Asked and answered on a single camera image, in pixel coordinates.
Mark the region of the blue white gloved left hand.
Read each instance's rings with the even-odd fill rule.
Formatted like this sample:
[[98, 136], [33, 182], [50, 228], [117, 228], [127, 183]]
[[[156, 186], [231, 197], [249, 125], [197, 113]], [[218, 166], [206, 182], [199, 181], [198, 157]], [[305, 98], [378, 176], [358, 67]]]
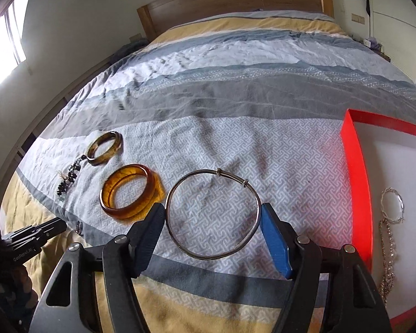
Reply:
[[31, 321], [38, 295], [24, 265], [0, 275], [0, 309], [17, 322]]

